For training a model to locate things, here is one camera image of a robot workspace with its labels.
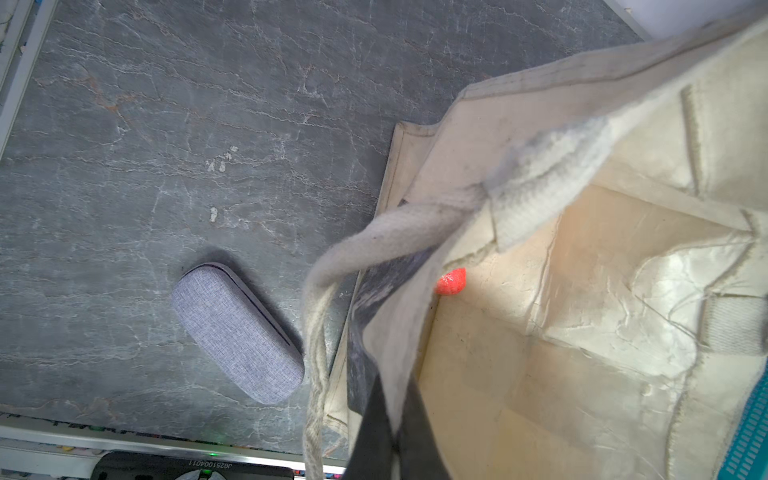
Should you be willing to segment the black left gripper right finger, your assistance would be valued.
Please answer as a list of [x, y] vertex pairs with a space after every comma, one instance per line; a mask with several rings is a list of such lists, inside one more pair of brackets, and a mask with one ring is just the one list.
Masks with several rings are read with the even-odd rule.
[[422, 396], [413, 378], [409, 381], [403, 405], [397, 447], [401, 479], [451, 479], [436, 445]]

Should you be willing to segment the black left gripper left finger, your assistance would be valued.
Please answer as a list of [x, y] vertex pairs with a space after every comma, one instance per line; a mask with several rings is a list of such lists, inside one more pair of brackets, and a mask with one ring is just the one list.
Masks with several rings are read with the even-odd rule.
[[376, 377], [343, 480], [392, 478], [394, 440], [381, 379]]

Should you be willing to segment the red apple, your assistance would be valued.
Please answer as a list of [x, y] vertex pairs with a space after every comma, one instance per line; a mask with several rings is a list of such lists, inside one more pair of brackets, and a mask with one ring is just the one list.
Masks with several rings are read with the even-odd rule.
[[454, 296], [461, 293], [466, 284], [466, 269], [457, 268], [439, 278], [435, 286], [435, 293], [439, 296]]

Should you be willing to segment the beige canvas grocery bag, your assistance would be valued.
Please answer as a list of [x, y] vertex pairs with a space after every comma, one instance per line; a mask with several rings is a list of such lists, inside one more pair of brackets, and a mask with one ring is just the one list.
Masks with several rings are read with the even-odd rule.
[[308, 478], [358, 274], [350, 456], [379, 377], [401, 479], [413, 378], [451, 479], [716, 479], [767, 369], [765, 4], [469, 85], [389, 160], [402, 195], [305, 280]]

